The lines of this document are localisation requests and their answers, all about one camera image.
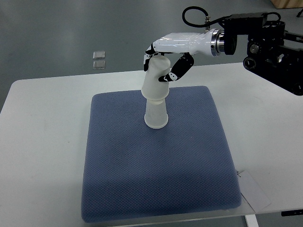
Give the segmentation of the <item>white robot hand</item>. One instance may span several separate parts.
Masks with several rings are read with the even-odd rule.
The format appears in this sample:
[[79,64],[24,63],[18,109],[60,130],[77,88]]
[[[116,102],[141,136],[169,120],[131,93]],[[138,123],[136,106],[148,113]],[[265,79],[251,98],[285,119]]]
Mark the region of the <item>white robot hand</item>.
[[154,41],[145,51],[143,58],[143,70],[149,68],[150,59],[157,52],[184,53],[174,64],[171,71],[158,78],[159,82],[171,82],[179,80],[194,65],[192,55],[198,52],[207,56],[218,56],[221,52],[219,48],[222,31],[220,29],[210,29],[200,33],[171,33]]

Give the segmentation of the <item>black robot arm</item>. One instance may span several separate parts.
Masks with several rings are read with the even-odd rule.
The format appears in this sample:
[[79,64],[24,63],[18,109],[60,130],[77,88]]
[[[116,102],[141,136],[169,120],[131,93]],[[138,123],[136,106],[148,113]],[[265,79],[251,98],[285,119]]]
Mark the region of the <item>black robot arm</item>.
[[301,43],[302,35],[287,32],[280,14],[268,20],[269,13],[233,14],[210,21],[205,9],[190,6],[183,10],[182,20],[191,27],[204,28],[203,33],[171,33],[156,41],[145,51],[143,69],[157,55],[180,53],[182,56],[172,69],[160,76],[160,82],[179,80],[194,65],[193,56],[202,53],[218,56],[233,55],[237,37],[247,35],[246,70],[293,93],[303,94],[303,51],[284,45],[285,40]]

